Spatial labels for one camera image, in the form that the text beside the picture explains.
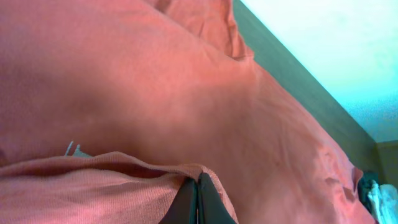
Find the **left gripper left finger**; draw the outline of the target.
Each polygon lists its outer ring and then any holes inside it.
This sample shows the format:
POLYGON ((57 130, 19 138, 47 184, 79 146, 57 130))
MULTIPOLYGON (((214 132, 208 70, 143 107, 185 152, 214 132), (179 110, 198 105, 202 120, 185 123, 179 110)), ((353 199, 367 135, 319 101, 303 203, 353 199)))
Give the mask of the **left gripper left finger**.
POLYGON ((198 190, 196 182, 186 178, 160 224, 197 224, 198 190))

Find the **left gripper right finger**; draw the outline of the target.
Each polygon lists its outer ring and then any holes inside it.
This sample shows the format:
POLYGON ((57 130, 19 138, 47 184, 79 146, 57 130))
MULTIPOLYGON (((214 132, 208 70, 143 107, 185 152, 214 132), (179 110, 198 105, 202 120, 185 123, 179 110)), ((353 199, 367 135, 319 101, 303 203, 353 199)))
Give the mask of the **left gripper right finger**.
POLYGON ((198 179, 198 223, 236 224, 224 206, 210 175, 204 172, 198 179))

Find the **red printed t-shirt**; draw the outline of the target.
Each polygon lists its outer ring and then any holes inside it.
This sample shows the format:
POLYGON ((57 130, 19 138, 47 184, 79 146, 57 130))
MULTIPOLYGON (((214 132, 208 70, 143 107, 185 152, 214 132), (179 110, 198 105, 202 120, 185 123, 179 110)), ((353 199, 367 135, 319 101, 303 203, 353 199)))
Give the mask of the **red printed t-shirt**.
POLYGON ((231 1, 1 2, 2 223, 159 223, 201 173, 238 223, 374 222, 231 1))

